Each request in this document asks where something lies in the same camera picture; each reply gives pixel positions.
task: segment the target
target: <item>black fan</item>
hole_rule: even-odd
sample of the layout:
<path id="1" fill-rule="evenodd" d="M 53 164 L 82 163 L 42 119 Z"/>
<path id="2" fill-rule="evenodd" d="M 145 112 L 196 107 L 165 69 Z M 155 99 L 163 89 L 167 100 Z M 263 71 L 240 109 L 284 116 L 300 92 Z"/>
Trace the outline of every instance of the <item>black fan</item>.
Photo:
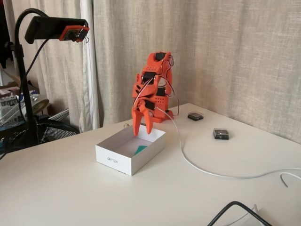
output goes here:
<path id="1" fill-rule="evenodd" d="M 42 120 L 37 122 L 39 143 L 47 143 L 79 134 L 74 127 L 55 121 Z M 25 123 L 11 130 L 3 140 L 3 147 L 6 153 L 28 148 L 31 144 L 28 142 L 28 129 Z"/>

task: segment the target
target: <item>orange 3d printed part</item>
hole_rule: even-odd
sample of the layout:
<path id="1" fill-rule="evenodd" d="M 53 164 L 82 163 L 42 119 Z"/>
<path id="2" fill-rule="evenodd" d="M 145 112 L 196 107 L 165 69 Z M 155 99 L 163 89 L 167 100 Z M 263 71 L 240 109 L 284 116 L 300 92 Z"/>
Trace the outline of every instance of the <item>orange 3d printed part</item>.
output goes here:
<path id="1" fill-rule="evenodd" d="M 158 108 L 173 118 L 172 111 L 168 110 L 168 99 L 171 93 L 174 95 L 171 72 L 173 64 L 174 60 L 170 52 L 151 53 L 142 73 L 137 74 L 132 94 L 135 99 L 132 107 L 135 136 L 138 135 L 143 116 L 148 134 L 151 133 L 153 122 L 161 123 L 169 119 Z"/>

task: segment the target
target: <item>white box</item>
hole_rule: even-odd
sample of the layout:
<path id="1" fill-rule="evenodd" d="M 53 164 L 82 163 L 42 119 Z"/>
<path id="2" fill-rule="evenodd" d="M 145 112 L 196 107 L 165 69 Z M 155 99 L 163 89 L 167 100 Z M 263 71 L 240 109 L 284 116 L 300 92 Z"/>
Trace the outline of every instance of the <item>white box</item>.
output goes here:
<path id="1" fill-rule="evenodd" d="M 140 145 L 147 147 L 135 155 Z M 134 136 L 133 126 L 130 126 L 97 144 L 96 160 L 132 176 L 163 150 L 165 145 L 164 131 L 153 128 L 147 134 L 146 127 L 140 125 L 138 136 Z"/>

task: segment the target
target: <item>small black device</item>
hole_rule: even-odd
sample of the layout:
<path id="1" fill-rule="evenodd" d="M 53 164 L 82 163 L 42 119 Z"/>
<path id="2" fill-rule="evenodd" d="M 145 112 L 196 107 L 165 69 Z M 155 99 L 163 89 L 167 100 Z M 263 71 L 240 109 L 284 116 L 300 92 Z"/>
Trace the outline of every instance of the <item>small black device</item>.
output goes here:
<path id="1" fill-rule="evenodd" d="M 215 139 L 219 140 L 229 140 L 229 133 L 226 129 L 214 129 L 213 135 Z"/>
<path id="2" fill-rule="evenodd" d="M 87 26 L 84 19 L 34 16 L 27 28 L 25 40 L 33 44 L 35 39 L 59 39 L 67 26 Z"/>
<path id="3" fill-rule="evenodd" d="M 204 116 L 200 112 L 190 112 L 187 117 L 189 119 L 192 119 L 193 121 L 198 121 L 204 118 Z"/>

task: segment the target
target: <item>wire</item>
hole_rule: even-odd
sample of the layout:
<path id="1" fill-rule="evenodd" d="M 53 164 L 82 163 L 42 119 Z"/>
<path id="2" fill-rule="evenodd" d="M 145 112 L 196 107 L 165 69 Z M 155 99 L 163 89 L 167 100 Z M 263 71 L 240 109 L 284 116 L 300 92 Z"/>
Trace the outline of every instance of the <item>wire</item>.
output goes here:
<path id="1" fill-rule="evenodd" d="M 161 110 L 160 108 L 157 108 L 159 111 L 163 112 L 164 114 L 166 114 L 168 116 L 168 118 L 171 119 L 171 121 L 173 122 L 177 132 L 178 132 L 178 136 L 179 136 L 179 141 L 180 141 L 180 146 L 181 146 L 181 151 L 182 151 L 182 155 L 184 157 L 184 159 L 186 160 L 186 162 L 188 164 L 190 164 L 191 166 L 193 166 L 194 168 L 196 168 L 197 170 L 203 172 L 203 173 L 206 173 L 206 174 L 209 174 L 209 175 L 212 175 L 212 176 L 217 176 L 217 177 L 221 177 L 221 178 L 228 178 L 228 179 L 253 179 L 253 178 L 260 178 L 260 177 L 263 177 L 265 175 L 268 175 L 268 174 L 272 174 L 272 173 L 276 173 L 276 172 L 280 172 L 280 171 L 283 171 L 283 170 L 301 170 L 300 168 L 282 168 L 282 169 L 277 169 L 277 170 L 273 170 L 271 172 L 267 172 L 267 173 L 263 173 L 263 174 L 259 174 L 259 175 L 256 175 L 256 176 L 250 176 L 250 177 L 234 177 L 234 176 L 226 176 L 226 175 L 222 175 L 222 174 L 217 174 L 217 173 L 213 173 L 213 172 L 210 172 L 210 171 L 207 171 L 205 169 L 202 169 L 200 168 L 199 166 L 197 166 L 196 164 L 194 164 L 193 162 L 191 162 L 185 155 L 184 153 L 184 149 L 183 149 L 183 146 L 182 146 L 182 141 L 181 141 L 181 136 L 180 136 L 180 132 L 177 128 L 177 125 L 175 124 L 174 120 L 172 119 L 172 117 L 170 115 L 168 115 L 165 111 Z"/>
<path id="2" fill-rule="evenodd" d="M 282 178 L 282 175 L 283 175 L 283 174 L 291 175 L 291 176 L 293 176 L 293 177 L 295 177 L 295 178 L 301 180 L 301 177 L 299 177 L 299 176 L 297 176 L 297 175 L 295 175 L 295 174 L 293 174 L 293 173 L 282 172 L 282 173 L 280 174 L 280 179 L 281 179 L 282 183 L 283 183 L 286 187 L 288 187 L 288 186 L 287 186 L 286 182 L 284 182 L 284 180 L 283 180 L 283 178 Z"/>
<path id="3" fill-rule="evenodd" d="M 233 205 L 237 205 L 240 206 L 241 208 L 245 209 L 246 211 L 248 211 L 248 213 L 250 213 L 253 217 L 255 217 L 257 220 L 259 220 L 261 223 L 263 223 L 266 226 L 272 226 L 271 224 L 269 224 L 267 221 L 265 221 L 263 218 L 261 218 L 257 213 L 255 213 L 254 211 L 252 211 L 251 209 L 249 209 L 247 206 L 245 206 L 244 204 L 237 202 L 237 201 L 233 201 L 230 202 L 228 205 L 226 205 L 216 216 L 215 218 L 213 218 L 213 220 L 208 224 L 208 226 L 212 226 L 215 224 L 215 222 Z"/>
<path id="4" fill-rule="evenodd" d="M 173 56 L 172 55 L 170 55 L 169 57 L 168 57 L 168 60 L 163 60 L 163 62 L 164 61 L 167 61 L 168 62 L 168 64 L 169 64 L 169 68 L 166 70 L 166 72 L 165 72 L 165 77 L 167 78 L 167 72 L 171 69 L 171 67 L 174 65 L 174 58 L 173 58 Z"/>
<path id="5" fill-rule="evenodd" d="M 173 91 L 173 95 L 171 96 L 171 98 L 173 98 L 173 97 L 174 97 L 174 94 L 175 94 L 174 88 L 172 87 L 172 85 L 170 84 L 170 82 L 169 82 L 166 78 L 164 78 L 164 77 L 162 77 L 162 76 L 161 76 L 161 78 L 164 79 L 164 80 L 167 82 L 167 84 L 169 85 L 169 87 L 170 87 L 171 90 Z"/>
<path id="6" fill-rule="evenodd" d="M 178 97 L 175 97 L 175 98 L 177 98 L 177 102 L 178 102 L 178 106 L 177 106 L 178 112 L 177 112 L 176 115 L 172 114 L 173 117 L 177 117 L 179 115 L 179 112 L 180 112 L 180 101 L 179 101 L 179 98 Z"/>
<path id="7" fill-rule="evenodd" d="M 25 117 L 24 117 L 24 115 L 23 115 L 22 108 L 21 108 L 21 91 L 22 91 L 22 85 L 23 85 L 24 82 L 26 82 L 26 77 L 27 77 L 27 75 L 28 75 L 30 69 L 32 68 L 34 62 L 36 61 L 36 59 L 37 59 L 37 57 L 38 57 L 38 55 L 39 55 L 39 53 L 41 52 L 41 50 L 42 50 L 43 46 L 46 44 L 46 42 L 48 42 L 48 40 L 49 40 L 49 39 L 46 39 L 46 40 L 42 43 L 42 45 L 41 45 L 40 48 L 38 49 L 36 55 L 34 56 L 34 58 L 33 58 L 33 60 L 32 60 L 32 63 L 30 64 L 28 70 L 26 71 L 25 75 L 24 75 L 23 78 L 21 79 L 21 84 L 20 84 L 20 89 L 19 89 L 18 105 L 19 105 L 19 112 L 20 112 L 20 115 L 21 115 L 21 117 L 22 117 L 22 120 L 25 121 L 25 122 L 26 122 L 26 120 L 25 120 Z"/>
<path id="8" fill-rule="evenodd" d="M 138 93 L 137 97 L 135 98 L 135 100 L 134 100 L 134 102 L 133 102 L 133 106 L 135 106 L 135 103 L 136 103 L 138 97 L 142 94 L 143 90 L 147 87 L 147 85 L 148 85 L 151 81 L 153 81 L 153 79 L 154 79 L 154 78 L 151 78 L 150 80 L 148 80 L 148 81 L 145 83 L 145 85 L 142 87 L 141 91 Z"/>
<path id="9" fill-rule="evenodd" d="M 242 218 L 244 218 L 244 217 L 245 217 L 246 215 L 248 215 L 248 214 L 249 214 L 249 212 L 247 212 L 247 213 L 246 213 L 245 215 L 243 215 L 242 217 L 238 218 L 237 220 L 235 220 L 235 221 L 233 221 L 232 223 L 227 224 L 227 225 L 225 225 L 225 226 L 230 226 L 230 225 L 232 225 L 232 224 L 238 222 L 239 220 L 241 220 Z"/>

